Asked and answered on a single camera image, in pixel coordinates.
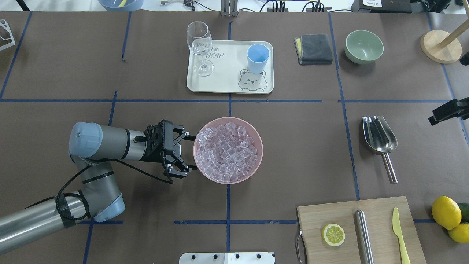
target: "glass base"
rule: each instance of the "glass base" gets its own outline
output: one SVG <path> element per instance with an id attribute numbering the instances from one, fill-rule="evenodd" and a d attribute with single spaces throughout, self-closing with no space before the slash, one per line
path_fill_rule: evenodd
<path id="1" fill-rule="evenodd" d="M 203 60 L 196 63 L 194 70 L 202 77 L 209 76 L 213 73 L 213 63 L 209 60 Z"/>

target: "lemon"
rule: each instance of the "lemon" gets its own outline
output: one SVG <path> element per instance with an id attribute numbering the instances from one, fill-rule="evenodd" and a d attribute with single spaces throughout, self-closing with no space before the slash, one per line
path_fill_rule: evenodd
<path id="1" fill-rule="evenodd" d="M 446 196 L 440 196 L 433 202 L 431 214 L 440 226 L 448 230 L 457 227 L 461 222 L 458 204 Z"/>
<path id="2" fill-rule="evenodd" d="M 338 247 L 345 240 L 345 232 L 340 225 L 328 224 L 323 228 L 323 239 L 329 246 Z"/>
<path id="3" fill-rule="evenodd" d="M 469 243 L 469 224 L 459 224 L 451 229 L 449 236 L 458 243 Z"/>

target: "metal rolling pin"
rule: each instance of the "metal rolling pin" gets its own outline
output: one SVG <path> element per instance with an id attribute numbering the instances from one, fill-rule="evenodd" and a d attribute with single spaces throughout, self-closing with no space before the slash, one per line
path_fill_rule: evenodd
<path id="1" fill-rule="evenodd" d="M 365 213 L 362 210 L 355 212 L 355 223 L 358 227 L 357 234 L 360 242 L 360 258 L 362 264 L 374 264 L 370 238 L 368 237 L 368 228 L 366 227 Z"/>

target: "blue cup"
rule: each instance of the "blue cup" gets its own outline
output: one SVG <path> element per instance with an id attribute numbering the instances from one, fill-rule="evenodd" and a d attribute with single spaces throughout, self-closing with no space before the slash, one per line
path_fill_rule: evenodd
<path id="1" fill-rule="evenodd" d="M 248 68 L 249 71 L 259 74 L 264 71 L 270 51 L 262 44 L 254 44 L 248 48 Z"/>
<path id="2" fill-rule="evenodd" d="M 127 0 L 123 7 L 119 7 L 122 0 L 98 0 L 107 11 L 131 12 L 142 8 L 144 0 Z"/>

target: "folded towel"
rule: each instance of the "folded towel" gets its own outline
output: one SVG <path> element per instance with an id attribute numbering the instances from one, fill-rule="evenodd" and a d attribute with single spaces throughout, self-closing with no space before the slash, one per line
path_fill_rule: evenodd
<path id="1" fill-rule="evenodd" d="M 301 65 L 332 64 L 331 44 L 326 34 L 307 34 L 295 38 L 296 54 Z"/>

